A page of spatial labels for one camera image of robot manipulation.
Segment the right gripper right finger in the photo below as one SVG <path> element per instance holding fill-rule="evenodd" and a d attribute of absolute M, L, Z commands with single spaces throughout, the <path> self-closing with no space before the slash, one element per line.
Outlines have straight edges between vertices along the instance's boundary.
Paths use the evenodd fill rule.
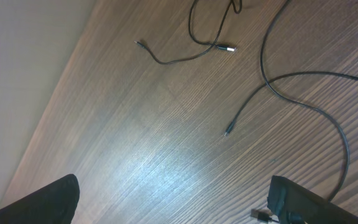
<path fill-rule="evenodd" d="M 357 216 L 276 175 L 270 182 L 267 207 L 280 223 L 358 224 Z"/>

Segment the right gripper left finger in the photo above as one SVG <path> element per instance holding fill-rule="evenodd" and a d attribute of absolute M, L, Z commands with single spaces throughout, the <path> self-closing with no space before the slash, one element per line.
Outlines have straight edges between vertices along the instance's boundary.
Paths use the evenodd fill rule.
<path fill-rule="evenodd" d="M 71 223 L 79 199 L 78 179 L 68 174 L 0 209 L 0 223 Z"/>

